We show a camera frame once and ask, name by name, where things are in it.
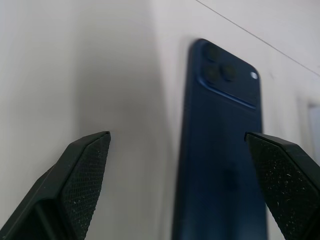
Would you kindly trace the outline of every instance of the white wall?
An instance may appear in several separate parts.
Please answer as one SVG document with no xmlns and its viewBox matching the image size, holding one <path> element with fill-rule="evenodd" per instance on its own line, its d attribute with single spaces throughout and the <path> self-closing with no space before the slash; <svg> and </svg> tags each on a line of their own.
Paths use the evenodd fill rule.
<svg viewBox="0 0 320 240">
<path fill-rule="evenodd" d="M 78 4 L 77 131 L 111 131 L 87 239 L 155 239 L 172 157 L 150 1 Z"/>
<path fill-rule="evenodd" d="M 76 136 L 69 0 L 0 1 L 0 225 Z"/>
</svg>

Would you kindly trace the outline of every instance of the phone back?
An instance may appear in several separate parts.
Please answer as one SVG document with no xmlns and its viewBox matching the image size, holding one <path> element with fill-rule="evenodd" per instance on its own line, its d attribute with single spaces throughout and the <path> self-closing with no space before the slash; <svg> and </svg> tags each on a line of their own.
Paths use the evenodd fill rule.
<svg viewBox="0 0 320 240">
<path fill-rule="evenodd" d="M 266 240 L 266 205 L 245 132 L 261 132 L 254 67 L 200 39 L 191 47 L 173 240 Z"/>
</svg>

